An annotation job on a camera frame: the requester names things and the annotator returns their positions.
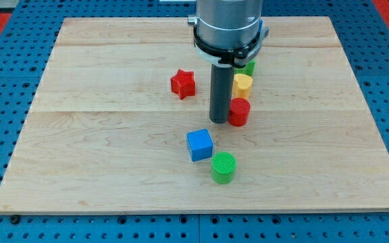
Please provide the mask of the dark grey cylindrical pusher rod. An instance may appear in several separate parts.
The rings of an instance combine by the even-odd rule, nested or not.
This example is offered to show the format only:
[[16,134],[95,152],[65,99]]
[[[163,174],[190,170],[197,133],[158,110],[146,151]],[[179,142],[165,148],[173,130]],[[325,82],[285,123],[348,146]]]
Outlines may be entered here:
[[223,124],[228,120],[233,80],[232,66],[211,66],[209,119],[216,124]]

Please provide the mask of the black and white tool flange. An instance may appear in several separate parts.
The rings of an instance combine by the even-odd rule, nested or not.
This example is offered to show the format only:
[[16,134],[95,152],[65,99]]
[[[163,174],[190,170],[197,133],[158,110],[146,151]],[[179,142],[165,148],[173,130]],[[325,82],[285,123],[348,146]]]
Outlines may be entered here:
[[269,34],[269,28],[259,20],[259,27],[254,39],[247,45],[237,49],[218,49],[205,43],[197,34],[197,27],[193,28],[194,47],[197,54],[212,65],[221,68],[243,68],[260,52],[263,40]]

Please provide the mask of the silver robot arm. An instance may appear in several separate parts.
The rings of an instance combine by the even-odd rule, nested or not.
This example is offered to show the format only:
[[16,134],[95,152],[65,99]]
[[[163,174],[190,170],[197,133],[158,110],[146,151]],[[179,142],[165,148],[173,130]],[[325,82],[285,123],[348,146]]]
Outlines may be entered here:
[[262,6],[262,0],[198,0],[188,17],[195,50],[211,64],[209,119],[216,124],[228,120],[234,70],[257,56],[269,34]]

